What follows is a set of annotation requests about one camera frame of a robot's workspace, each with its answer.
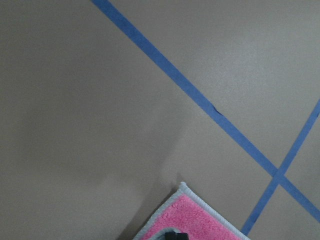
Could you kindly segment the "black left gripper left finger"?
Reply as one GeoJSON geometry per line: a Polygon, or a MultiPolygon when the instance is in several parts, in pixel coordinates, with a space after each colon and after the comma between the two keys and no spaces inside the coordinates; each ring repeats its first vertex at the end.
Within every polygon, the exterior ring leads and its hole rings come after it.
{"type": "Polygon", "coordinates": [[[175,232],[166,232],[164,234],[165,240],[176,240],[176,233],[175,232]]]}

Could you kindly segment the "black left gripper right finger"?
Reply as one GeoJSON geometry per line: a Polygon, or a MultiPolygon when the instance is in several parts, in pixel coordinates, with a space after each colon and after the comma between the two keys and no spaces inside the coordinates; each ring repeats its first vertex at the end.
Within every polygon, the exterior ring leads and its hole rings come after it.
{"type": "Polygon", "coordinates": [[[176,233],[176,240],[188,240],[188,234],[187,233],[176,233]]]}

